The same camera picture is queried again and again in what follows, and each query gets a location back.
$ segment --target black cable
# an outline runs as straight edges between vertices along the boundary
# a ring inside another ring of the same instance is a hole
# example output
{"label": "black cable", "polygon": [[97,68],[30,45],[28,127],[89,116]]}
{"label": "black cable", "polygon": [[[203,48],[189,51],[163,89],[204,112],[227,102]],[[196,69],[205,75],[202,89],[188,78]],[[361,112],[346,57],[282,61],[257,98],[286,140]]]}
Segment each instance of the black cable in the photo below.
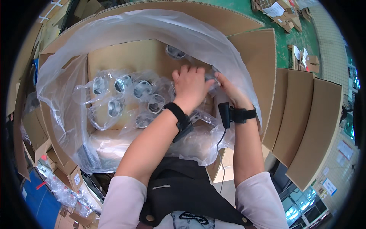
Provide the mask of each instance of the black cable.
{"label": "black cable", "polygon": [[225,168],[224,168],[223,160],[222,160],[221,155],[220,155],[220,152],[219,152],[219,144],[220,144],[220,142],[224,139],[224,136],[225,136],[225,134],[226,134],[226,130],[227,130],[227,129],[225,129],[225,130],[224,130],[224,134],[223,134],[223,136],[221,137],[220,141],[219,141],[219,142],[217,143],[217,145],[216,145],[216,150],[217,150],[217,153],[219,154],[219,157],[220,157],[220,163],[221,163],[221,166],[223,167],[223,170],[224,170],[223,181],[221,182],[221,188],[220,188],[220,192],[219,192],[219,194],[221,194],[221,191],[223,190],[223,183],[224,183],[224,178],[225,178]]}

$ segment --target green floor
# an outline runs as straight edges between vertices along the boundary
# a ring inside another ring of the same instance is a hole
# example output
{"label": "green floor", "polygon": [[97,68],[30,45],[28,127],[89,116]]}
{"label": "green floor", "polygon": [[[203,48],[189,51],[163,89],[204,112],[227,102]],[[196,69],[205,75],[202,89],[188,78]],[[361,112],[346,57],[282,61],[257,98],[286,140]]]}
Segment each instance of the green floor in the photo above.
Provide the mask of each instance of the green floor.
{"label": "green floor", "polygon": [[265,23],[266,28],[274,28],[277,40],[277,67],[289,68],[292,66],[291,53],[287,45],[296,45],[299,49],[306,48],[310,55],[319,56],[319,46],[315,34],[315,28],[312,23],[300,17],[302,32],[295,28],[291,29],[290,34],[285,34],[284,29],[276,23],[272,23],[270,18],[262,12],[253,12],[251,10],[250,0],[197,0],[203,3],[221,6],[242,14],[254,17]]}

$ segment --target printed graphic on shirt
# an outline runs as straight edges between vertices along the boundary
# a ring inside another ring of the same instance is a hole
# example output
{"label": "printed graphic on shirt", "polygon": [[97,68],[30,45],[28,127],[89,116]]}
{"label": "printed graphic on shirt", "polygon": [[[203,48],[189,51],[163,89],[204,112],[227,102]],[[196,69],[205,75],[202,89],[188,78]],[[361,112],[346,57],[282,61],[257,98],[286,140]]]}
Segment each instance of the printed graphic on shirt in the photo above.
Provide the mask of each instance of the printed graphic on shirt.
{"label": "printed graphic on shirt", "polygon": [[187,211],[174,211],[170,215],[173,218],[174,229],[215,229],[215,219],[209,217],[195,215]]}

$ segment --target forearm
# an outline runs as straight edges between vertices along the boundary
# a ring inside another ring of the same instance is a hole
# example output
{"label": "forearm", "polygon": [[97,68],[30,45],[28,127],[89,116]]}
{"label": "forearm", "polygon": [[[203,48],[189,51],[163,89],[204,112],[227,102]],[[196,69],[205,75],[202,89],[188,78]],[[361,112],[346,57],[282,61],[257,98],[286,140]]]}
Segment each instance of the forearm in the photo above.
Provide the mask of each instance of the forearm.
{"label": "forearm", "polygon": [[116,175],[133,177],[147,186],[151,174],[178,134],[177,122],[170,110],[164,110],[131,143],[117,168]]}
{"label": "forearm", "polygon": [[246,123],[235,124],[234,146],[234,184],[264,171],[264,160],[257,120],[248,119]]}

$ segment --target white t-shirt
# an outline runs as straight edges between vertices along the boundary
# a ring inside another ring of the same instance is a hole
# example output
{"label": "white t-shirt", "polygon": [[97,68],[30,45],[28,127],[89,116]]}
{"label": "white t-shirt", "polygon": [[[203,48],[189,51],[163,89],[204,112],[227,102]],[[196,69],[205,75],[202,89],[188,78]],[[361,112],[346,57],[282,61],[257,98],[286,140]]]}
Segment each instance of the white t-shirt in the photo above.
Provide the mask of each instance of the white t-shirt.
{"label": "white t-shirt", "polygon": [[[98,228],[135,229],[139,223],[142,205],[146,201],[146,193],[146,186],[132,177],[115,176],[112,178]],[[236,209],[245,215],[257,229],[288,229],[281,200],[268,172],[259,173],[240,183],[236,188],[235,204]],[[166,215],[155,228],[244,228],[241,225],[210,217],[196,216],[194,213],[186,213],[184,219],[180,219],[179,216],[182,214],[183,211],[175,211]]]}

